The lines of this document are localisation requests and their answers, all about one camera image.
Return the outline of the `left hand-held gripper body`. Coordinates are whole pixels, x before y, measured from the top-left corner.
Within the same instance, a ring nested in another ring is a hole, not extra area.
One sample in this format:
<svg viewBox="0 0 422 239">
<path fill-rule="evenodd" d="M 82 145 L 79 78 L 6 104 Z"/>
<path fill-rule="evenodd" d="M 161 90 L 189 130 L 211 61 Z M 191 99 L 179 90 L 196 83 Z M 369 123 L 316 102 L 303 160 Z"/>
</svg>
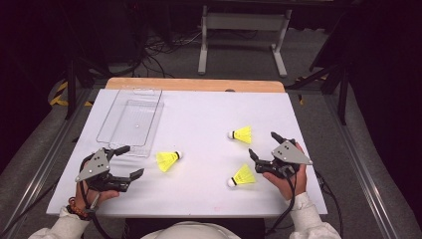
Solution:
<svg viewBox="0 0 422 239">
<path fill-rule="evenodd" d="M 127 192 L 130 185 L 129 177 L 113 176 L 109 162 L 112 157 L 107 157 L 108 150 L 104 147 L 86 157 L 81 164 L 80 173 L 75 182 L 85 182 L 87 186 L 96 191 L 114 190 Z"/>
</svg>

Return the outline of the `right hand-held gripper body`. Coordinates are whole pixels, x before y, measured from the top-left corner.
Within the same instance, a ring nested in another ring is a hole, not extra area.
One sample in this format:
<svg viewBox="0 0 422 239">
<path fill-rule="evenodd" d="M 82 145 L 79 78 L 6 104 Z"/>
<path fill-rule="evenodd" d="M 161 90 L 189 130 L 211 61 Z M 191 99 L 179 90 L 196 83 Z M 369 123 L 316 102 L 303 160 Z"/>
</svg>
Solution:
<svg viewBox="0 0 422 239">
<path fill-rule="evenodd" d="M 281 179 L 294 176 L 302 164 L 312 165 L 313 161 L 301 152 L 291 139 L 287 139 L 272 151 L 272 161 L 255 157 L 255 170 L 257 173 L 270 172 Z"/>
</svg>

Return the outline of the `yellow shuttlecock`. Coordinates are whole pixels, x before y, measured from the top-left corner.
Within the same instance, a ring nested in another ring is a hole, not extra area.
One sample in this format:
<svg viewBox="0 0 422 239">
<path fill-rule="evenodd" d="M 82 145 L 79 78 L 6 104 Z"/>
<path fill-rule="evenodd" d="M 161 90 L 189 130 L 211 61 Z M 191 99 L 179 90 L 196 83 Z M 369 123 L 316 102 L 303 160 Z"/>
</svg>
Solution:
<svg viewBox="0 0 422 239">
<path fill-rule="evenodd" d="M 247 125 L 236 130 L 229 131 L 228 137 L 230 139 L 237 139 L 250 144 L 252 142 L 252 128 Z"/>
<path fill-rule="evenodd" d="M 166 172 L 178 159 L 181 159 L 183 153 L 180 151 L 158 152 L 155 156 L 158 168 Z"/>
<path fill-rule="evenodd" d="M 235 187 L 241 184 L 255 183 L 256 178 L 248 164 L 243 164 L 239 170 L 227 180 L 229 187 Z"/>
</svg>

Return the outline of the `clear plastic container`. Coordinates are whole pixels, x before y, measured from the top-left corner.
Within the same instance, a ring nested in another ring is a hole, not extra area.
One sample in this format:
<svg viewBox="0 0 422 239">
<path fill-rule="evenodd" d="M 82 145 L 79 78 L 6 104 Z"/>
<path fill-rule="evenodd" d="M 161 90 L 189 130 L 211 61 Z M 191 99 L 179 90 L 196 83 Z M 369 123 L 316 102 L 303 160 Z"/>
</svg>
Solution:
<svg viewBox="0 0 422 239">
<path fill-rule="evenodd" d="M 162 90 L 118 90 L 97 142 L 109 149 L 129 146 L 127 155 L 149 157 L 163 107 Z"/>
</svg>

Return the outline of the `person's left hand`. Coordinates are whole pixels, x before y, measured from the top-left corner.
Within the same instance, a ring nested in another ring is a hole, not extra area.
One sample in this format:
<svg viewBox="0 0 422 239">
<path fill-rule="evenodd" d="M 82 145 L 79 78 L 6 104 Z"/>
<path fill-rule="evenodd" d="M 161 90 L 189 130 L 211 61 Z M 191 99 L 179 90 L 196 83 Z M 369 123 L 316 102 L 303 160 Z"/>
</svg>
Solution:
<svg viewBox="0 0 422 239">
<path fill-rule="evenodd" d="M 119 197 L 119 193 L 114 190 L 108 190 L 103 192 L 98 192 L 93 189 L 89 189 L 87 184 L 84 182 L 84 186 L 81 186 L 79 183 L 76 186 L 76 196 L 75 196 L 75 205 L 83 210 L 93 203 L 96 206 L 100 206 L 106 200 Z"/>
</svg>

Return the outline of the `person's right hand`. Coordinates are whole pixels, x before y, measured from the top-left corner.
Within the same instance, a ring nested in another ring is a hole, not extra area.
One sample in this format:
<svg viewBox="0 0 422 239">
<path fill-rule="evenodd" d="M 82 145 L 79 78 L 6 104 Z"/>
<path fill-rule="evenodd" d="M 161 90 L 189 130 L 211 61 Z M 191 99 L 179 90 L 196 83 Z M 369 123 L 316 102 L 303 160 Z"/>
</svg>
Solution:
<svg viewBox="0 0 422 239">
<path fill-rule="evenodd" d="M 307 190 L 307 166 L 305 164 L 300 165 L 297 174 L 291 178 L 291 183 L 270 172 L 265 172 L 263 176 L 279 189 L 286 200 L 291 200 L 294 196 Z"/>
</svg>

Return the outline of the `black metal stand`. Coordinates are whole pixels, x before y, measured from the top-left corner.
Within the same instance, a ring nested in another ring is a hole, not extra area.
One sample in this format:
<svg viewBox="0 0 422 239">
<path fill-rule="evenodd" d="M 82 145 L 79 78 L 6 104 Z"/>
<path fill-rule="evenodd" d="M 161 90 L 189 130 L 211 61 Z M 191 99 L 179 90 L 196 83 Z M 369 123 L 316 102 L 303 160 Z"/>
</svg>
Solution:
<svg viewBox="0 0 422 239">
<path fill-rule="evenodd" d="M 339 88 L 337 116 L 341 124 L 346 125 L 345 110 L 349 83 L 349 68 L 350 64 L 337 64 L 323 68 L 307 77 L 300 77 L 299 80 L 295 81 L 292 85 L 286 86 L 286 90 L 298 90 L 317 79 L 325 77 L 325 80 L 319 89 L 324 95 L 332 95 L 334 90 Z"/>
<path fill-rule="evenodd" d="M 72 54 L 68 58 L 66 70 L 66 80 L 68 82 L 67 120 L 71 118 L 72 114 L 77 109 L 77 82 L 80 82 L 83 88 L 91 88 L 94 85 L 94 74 L 91 73 L 91 70 L 95 70 L 102 77 L 112 77 L 112 73 L 109 69 L 101 67 L 78 53 Z"/>
</svg>

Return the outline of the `person's white cap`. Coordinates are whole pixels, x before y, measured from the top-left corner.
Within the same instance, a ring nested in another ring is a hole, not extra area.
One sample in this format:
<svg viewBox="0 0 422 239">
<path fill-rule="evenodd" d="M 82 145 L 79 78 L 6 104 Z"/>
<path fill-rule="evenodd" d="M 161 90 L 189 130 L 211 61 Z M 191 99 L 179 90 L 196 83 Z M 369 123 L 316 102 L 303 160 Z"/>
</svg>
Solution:
<svg viewBox="0 0 422 239">
<path fill-rule="evenodd" d="M 140 239 L 241 239 L 241 237 L 214 223 L 188 221 L 148 233 Z"/>
</svg>

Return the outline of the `wooden table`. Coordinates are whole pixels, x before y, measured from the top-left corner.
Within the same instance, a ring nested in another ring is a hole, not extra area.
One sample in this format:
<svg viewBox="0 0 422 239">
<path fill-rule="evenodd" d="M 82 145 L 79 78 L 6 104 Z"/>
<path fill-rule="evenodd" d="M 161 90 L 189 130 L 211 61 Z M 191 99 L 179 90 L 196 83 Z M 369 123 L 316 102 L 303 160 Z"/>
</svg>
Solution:
<svg viewBox="0 0 422 239">
<path fill-rule="evenodd" d="M 278 81 L 214 79 L 110 78 L 105 87 L 109 90 L 143 88 L 165 91 L 241 93 L 283 93 L 285 91 L 284 85 Z"/>
</svg>

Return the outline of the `white metal stand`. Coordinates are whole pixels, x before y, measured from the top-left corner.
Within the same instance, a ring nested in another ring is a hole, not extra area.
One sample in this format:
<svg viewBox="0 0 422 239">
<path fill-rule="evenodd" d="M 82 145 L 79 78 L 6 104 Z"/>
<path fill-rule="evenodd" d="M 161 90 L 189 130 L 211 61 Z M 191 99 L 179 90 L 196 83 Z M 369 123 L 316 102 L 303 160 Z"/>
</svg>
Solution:
<svg viewBox="0 0 422 239">
<path fill-rule="evenodd" d="M 205 75 L 207 67 L 208 43 L 207 33 L 209 30 L 249 30 L 249 31 L 277 31 L 278 40 L 271 45 L 271 51 L 281 78 L 288 73 L 282 58 L 282 45 L 287 34 L 292 10 L 286 10 L 283 14 L 246 14 L 246 13 L 214 13 L 208 10 L 206 5 L 202 9 L 201 17 L 201 49 L 198 63 L 198 74 Z"/>
</svg>

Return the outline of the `aluminium floor rail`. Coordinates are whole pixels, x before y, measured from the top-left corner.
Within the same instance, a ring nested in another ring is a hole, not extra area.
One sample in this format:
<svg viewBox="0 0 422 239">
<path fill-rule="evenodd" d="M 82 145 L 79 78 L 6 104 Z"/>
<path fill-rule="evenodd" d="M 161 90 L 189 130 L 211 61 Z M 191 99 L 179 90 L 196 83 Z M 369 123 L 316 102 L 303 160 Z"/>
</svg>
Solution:
<svg viewBox="0 0 422 239">
<path fill-rule="evenodd" d="M 71 116 L 52 107 L 0 173 L 0 239 L 27 239 L 57 220 L 46 210 L 91 111 L 86 103 L 97 94 L 80 90 Z"/>
<path fill-rule="evenodd" d="M 337 115 L 337 103 L 333 96 L 324 96 L 325 104 L 333 117 L 341 141 L 350 157 L 350 163 L 363 190 L 368 205 L 377 222 L 384 239 L 399 239 L 399 235 L 388 215 L 386 206 L 381 198 L 372 176 L 364 161 L 359 157 L 354 140 L 346 124 L 343 124 Z"/>
</svg>

